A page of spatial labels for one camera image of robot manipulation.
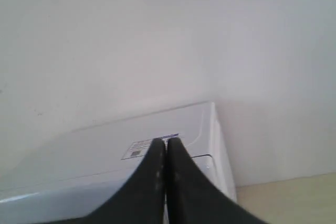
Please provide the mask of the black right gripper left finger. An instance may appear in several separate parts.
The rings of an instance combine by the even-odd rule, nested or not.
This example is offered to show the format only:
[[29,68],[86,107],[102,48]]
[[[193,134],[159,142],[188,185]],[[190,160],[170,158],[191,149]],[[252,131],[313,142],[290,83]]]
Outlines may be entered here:
[[87,216],[60,223],[163,223],[165,144],[155,138],[126,183]]

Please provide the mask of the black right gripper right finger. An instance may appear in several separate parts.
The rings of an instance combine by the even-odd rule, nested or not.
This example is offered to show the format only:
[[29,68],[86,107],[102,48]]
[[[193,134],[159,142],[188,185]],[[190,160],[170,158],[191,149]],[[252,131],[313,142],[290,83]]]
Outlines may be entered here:
[[166,204],[169,223],[265,223],[217,189],[178,137],[167,141]]

